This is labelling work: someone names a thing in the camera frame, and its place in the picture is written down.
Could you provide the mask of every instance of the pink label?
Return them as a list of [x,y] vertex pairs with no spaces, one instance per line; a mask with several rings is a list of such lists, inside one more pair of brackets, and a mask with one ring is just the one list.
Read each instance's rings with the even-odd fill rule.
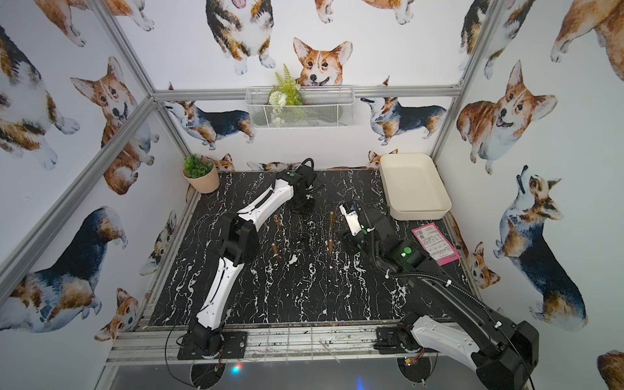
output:
[[459,260],[459,254],[435,223],[412,229],[412,233],[422,247],[429,252],[429,256],[436,260],[439,265]]

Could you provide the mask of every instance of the white tray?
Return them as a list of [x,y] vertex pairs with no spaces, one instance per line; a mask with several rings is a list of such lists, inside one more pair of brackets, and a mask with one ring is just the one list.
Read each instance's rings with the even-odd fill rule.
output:
[[438,220],[451,209],[449,195],[428,155],[384,154],[379,171],[394,219]]

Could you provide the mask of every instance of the black marble tabletop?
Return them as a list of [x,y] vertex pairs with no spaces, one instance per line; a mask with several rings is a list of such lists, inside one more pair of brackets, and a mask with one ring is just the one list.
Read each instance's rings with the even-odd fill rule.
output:
[[[275,181],[275,173],[232,172],[220,178],[220,188],[202,195],[192,215],[155,306],[152,326],[188,324],[202,308],[217,270],[219,216],[249,204]],[[380,321],[399,319],[407,311],[446,317],[429,297],[410,292],[405,281],[387,280],[372,269],[367,258],[348,256],[335,233],[334,250],[328,251],[329,213],[336,214],[334,232],[347,229],[338,209],[345,200],[360,197],[369,208],[386,213],[379,172],[319,171],[317,180],[326,186],[312,195],[311,214],[299,215],[286,204],[276,212],[279,225],[271,217],[258,232],[258,258],[245,264],[238,277],[227,324]],[[432,222],[392,221],[400,235],[410,238],[413,228]],[[448,238],[445,224],[435,223]],[[279,255],[271,249],[274,242]],[[459,261],[443,268],[469,289]]]

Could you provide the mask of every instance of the green succulent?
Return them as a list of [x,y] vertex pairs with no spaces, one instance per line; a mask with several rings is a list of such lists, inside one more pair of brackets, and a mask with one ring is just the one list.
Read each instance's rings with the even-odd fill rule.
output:
[[211,160],[202,161],[201,158],[190,155],[184,159],[184,174],[188,178],[198,178],[206,176],[213,168]]

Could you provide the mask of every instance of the wire basket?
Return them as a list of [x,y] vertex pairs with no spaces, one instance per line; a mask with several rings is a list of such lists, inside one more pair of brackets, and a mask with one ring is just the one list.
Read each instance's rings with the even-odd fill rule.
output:
[[247,89],[245,103],[256,129],[349,127],[353,125],[353,86],[304,87],[303,105],[267,104],[272,87]]

